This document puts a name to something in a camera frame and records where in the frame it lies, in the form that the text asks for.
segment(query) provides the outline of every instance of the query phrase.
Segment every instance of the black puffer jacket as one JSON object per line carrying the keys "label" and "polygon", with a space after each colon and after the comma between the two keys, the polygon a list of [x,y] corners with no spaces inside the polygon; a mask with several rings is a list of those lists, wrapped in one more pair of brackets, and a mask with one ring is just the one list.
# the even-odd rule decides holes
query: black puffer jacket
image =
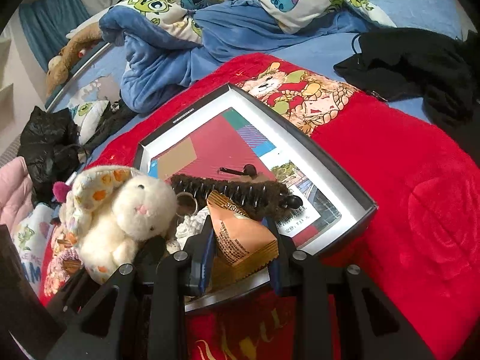
{"label": "black puffer jacket", "polygon": [[25,159],[33,183],[32,204],[51,204],[53,183],[66,181],[78,168],[77,126],[68,108],[54,114],[35,107],[20,136],[18,156]]}

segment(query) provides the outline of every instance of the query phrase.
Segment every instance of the bunny head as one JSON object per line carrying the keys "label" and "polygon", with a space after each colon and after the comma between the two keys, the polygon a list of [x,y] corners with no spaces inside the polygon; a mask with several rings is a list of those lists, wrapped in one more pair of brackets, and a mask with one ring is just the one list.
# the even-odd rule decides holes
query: bunny head
{"label": "bunny head", "polygon": [[164,181],[136,175],[118,188],[111,207],[118,226],[140,242],[167,235],[177,210],[177,198]]}

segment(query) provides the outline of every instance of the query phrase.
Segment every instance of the brown stuffed animal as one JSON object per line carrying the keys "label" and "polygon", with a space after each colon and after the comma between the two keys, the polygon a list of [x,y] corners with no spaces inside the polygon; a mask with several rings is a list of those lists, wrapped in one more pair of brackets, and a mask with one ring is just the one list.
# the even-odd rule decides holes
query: brown stuffed animal
{"label": "brown stuffed animal", "polygon": [[47,96],[51,95],[57,85],[61,85],[68,80],[69,70],[80,61],[78,53],[100,39],[102,39],[102,31],[98,22],[95,22],[78,31],[69,40],[67,45],[60,50],[61,60],[54,63],[54,66],[49,68],[46,74]]}

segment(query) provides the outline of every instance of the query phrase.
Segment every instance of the teal curtain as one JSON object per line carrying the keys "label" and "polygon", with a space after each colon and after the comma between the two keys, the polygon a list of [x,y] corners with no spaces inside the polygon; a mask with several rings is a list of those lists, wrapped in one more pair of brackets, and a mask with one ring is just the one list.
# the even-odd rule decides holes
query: teal curtain
{"label": "teal curtain", "polygon": [[67,44],[65,35],[90,18],[81,0],[37,0],[20,4],[23,33],[42,69]]}

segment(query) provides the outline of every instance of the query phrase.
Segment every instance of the cartoon blanket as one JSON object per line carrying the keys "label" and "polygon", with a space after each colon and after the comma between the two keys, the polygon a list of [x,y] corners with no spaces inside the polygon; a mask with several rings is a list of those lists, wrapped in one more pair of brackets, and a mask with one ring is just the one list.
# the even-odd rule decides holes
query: cartoon blanket
{"label": "cartoon blanket", "polygon": [[[220,23],[218,15],[223,16]],[[104,40],[127,49],[124,101],[134,111],[146,113],[171,98],[179,86],[188,87],[199,61],[200,66],[203,61],[225,62],[327,33],[367,31],[369,24],[360,17],[373,25],[395,26],[368,0],[124,0],[99,24]],[[227,55],[223,60],[215,57],[216,37],[238,39],[234,47],[223,50]]]}

